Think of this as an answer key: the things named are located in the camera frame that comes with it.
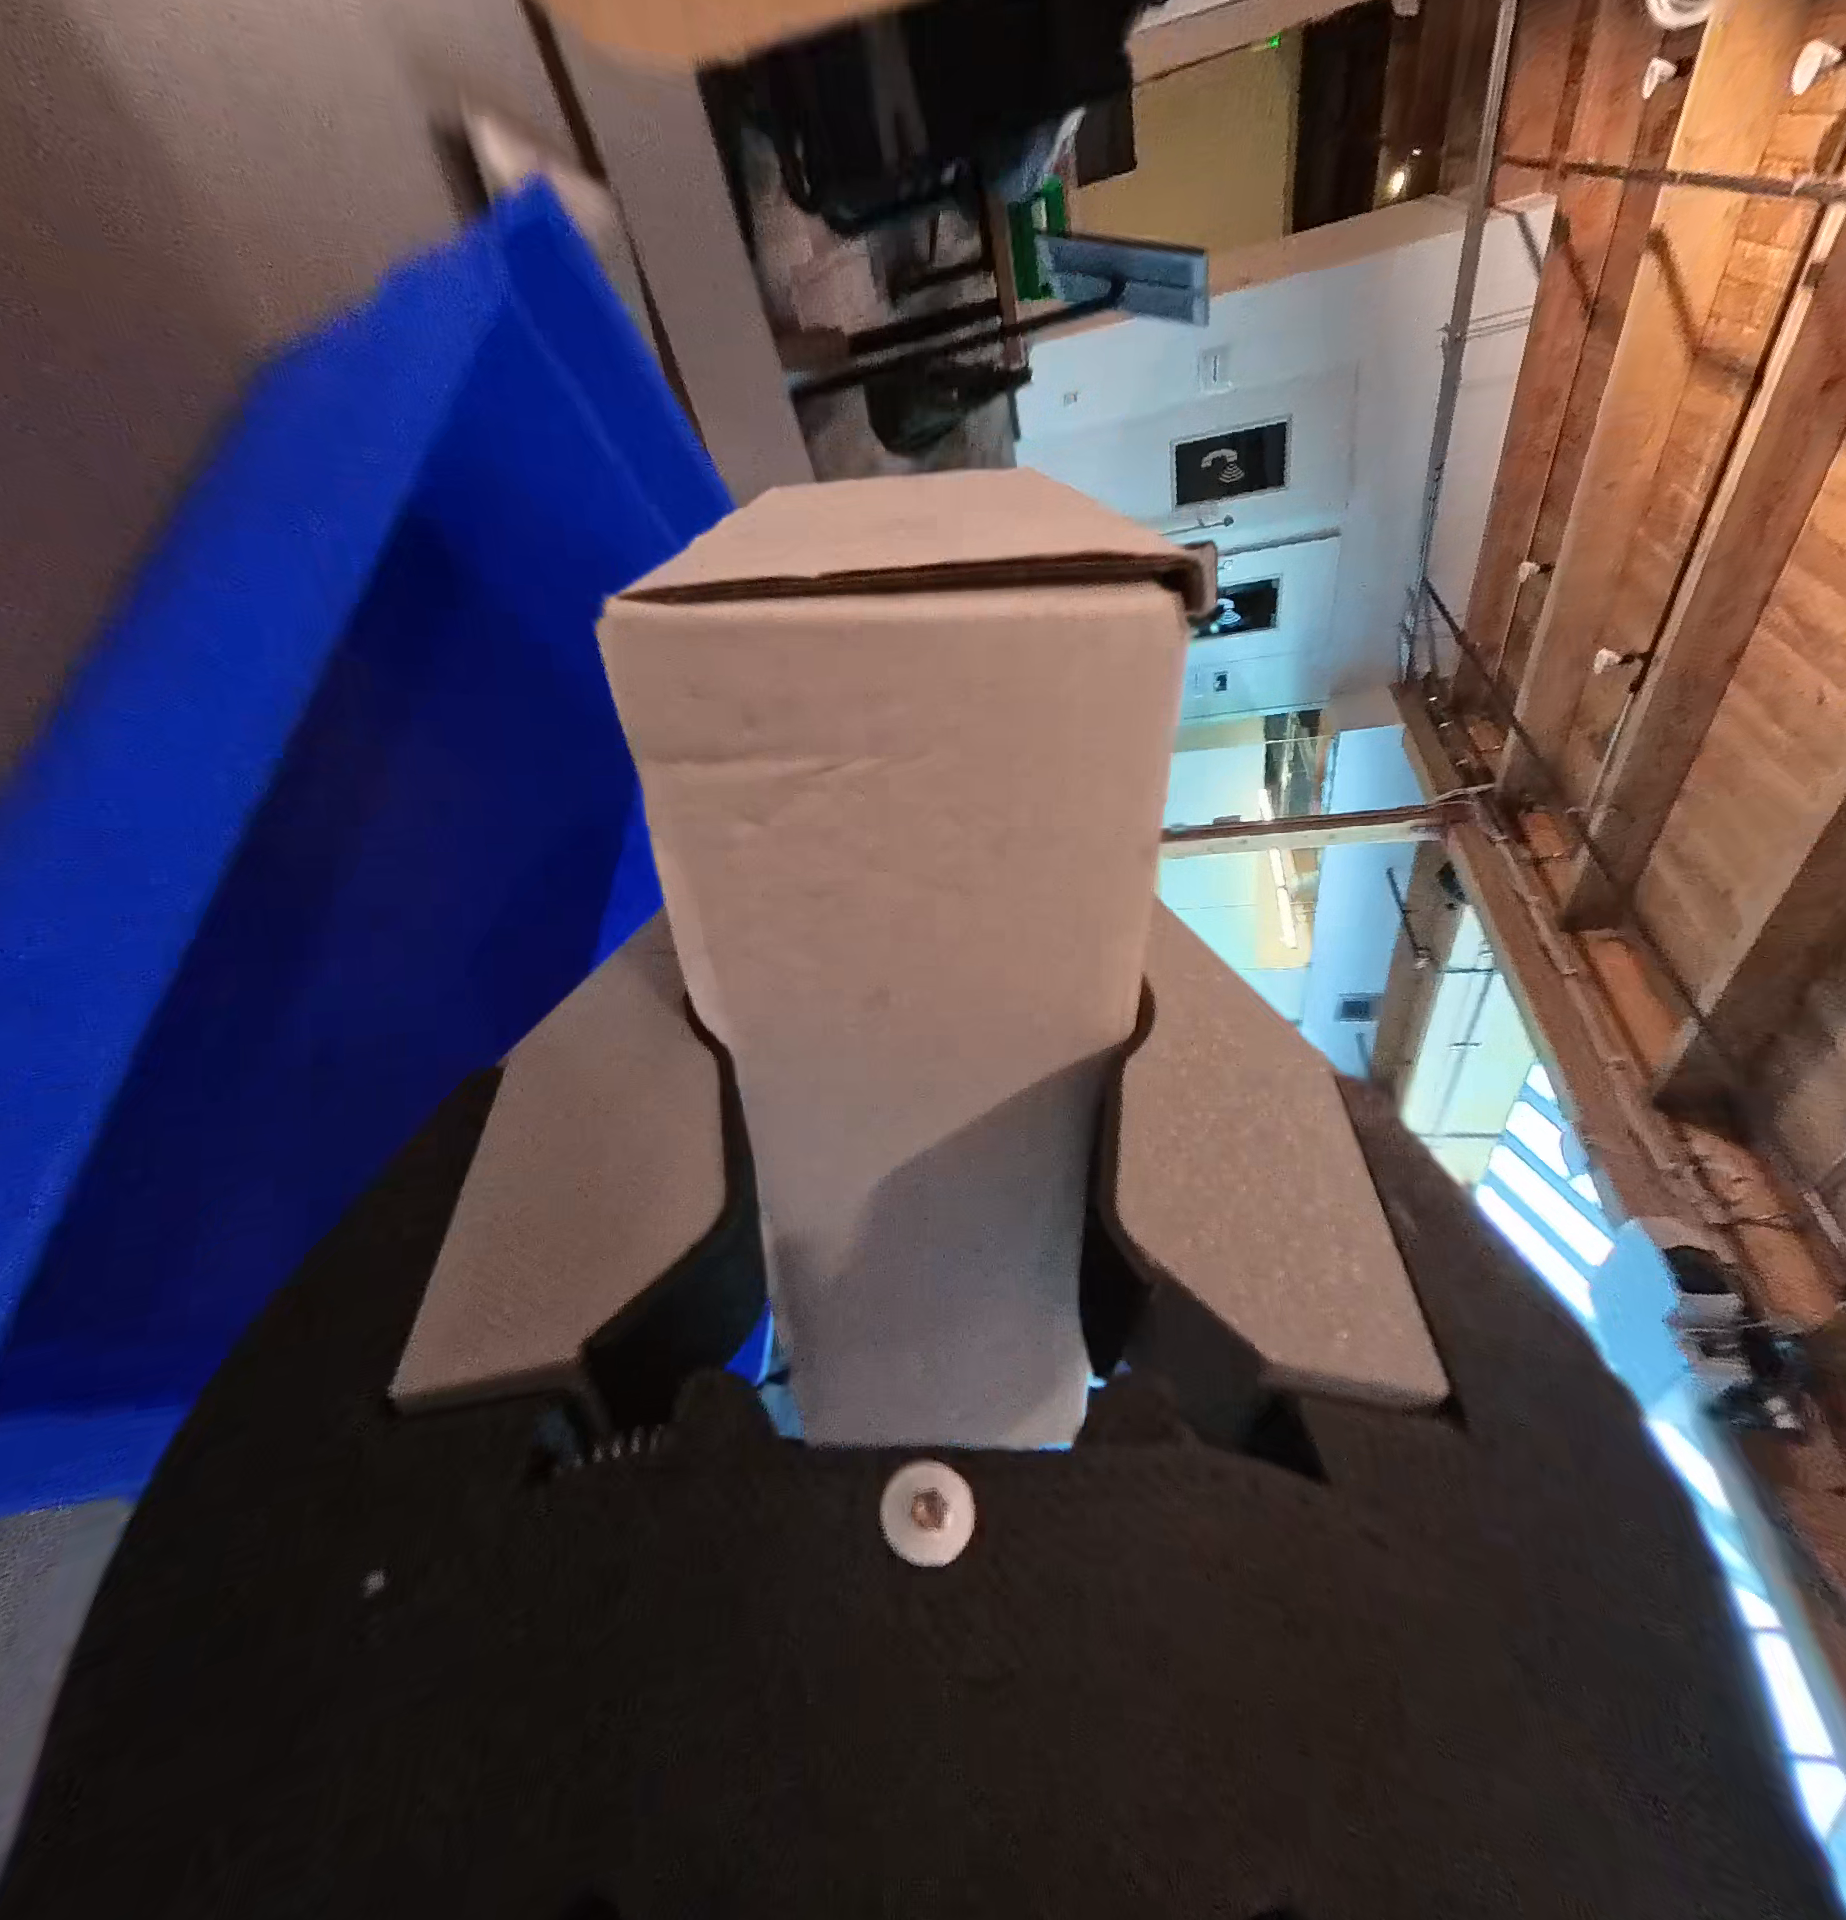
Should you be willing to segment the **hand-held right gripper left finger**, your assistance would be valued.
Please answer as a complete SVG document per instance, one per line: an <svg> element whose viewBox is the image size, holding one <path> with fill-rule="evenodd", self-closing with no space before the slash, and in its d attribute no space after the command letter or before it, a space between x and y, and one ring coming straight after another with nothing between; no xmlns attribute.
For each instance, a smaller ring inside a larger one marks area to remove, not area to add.
<svg viewBox="0 0 1846 1920"><path fill-rule="evenodd" d="M505 1054L389 1397L673 1412L760 1309L736 1083L651 922Z"/></svg>

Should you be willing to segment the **blue plastic bin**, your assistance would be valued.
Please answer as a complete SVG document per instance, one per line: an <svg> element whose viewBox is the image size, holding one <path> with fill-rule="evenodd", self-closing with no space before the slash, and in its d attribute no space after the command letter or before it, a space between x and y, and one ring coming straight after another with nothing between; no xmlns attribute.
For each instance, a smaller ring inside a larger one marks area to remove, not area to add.
<svg viewBox="0 0 1846 1920"><path fill-rule="evenodd" d="M729 516L552 188L264 367L0 794L0 1519L134 1500L651 913L610 590Z"/></svg>

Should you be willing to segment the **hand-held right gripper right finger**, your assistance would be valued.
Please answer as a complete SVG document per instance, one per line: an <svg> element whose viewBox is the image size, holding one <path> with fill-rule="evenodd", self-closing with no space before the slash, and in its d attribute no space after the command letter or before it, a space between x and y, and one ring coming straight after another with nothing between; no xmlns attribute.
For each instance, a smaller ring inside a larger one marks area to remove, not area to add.
<svg viewBox="0 0 1846 1920"><path fill-rule="evenodd" d="M1177 1421L1450 1403L1338 1068L1169 902L1092 1148L1092 1367Z"/></svg>

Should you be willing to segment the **grey metal bracket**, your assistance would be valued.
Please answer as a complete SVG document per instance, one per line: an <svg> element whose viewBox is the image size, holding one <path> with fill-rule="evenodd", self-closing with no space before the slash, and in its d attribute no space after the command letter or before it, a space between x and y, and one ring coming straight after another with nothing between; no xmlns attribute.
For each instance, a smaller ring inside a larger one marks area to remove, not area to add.
<svg viewBox="0 0 1846 1920"><path fill-rule="evenodd" d="M1037 234L1037 275L1071 323L1137 310L1137 323L1207 323L1207 253L1107 234Z"/></svg>

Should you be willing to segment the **white cardboard mailer box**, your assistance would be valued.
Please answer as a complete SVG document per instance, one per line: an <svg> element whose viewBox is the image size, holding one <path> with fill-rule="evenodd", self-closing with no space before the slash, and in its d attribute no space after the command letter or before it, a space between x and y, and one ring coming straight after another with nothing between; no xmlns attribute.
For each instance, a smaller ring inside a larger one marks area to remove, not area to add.
<svg viewBox="0 0 1846 1920"><path fill-rule="evenodd" d="M599 614L807 1440L1058 1452L1207 547L1043 470L776 485Z"/></svg>

